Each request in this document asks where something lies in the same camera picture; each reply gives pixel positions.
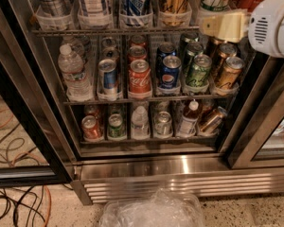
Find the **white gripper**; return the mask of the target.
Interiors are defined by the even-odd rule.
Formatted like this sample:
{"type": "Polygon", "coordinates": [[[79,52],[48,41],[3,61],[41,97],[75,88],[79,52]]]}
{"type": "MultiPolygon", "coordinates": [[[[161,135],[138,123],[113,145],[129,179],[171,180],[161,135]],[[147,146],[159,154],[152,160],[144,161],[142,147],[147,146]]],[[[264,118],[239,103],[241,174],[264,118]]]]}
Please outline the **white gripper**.
{"type": "Polygon", "coordinates": [[[231,43],[238,43],[248,32],[248,40],[256,51],[284,58],[284,0],[264,0],[251,17],[246,9],[203,16],[199,29],[204,35],[231,43]]]}

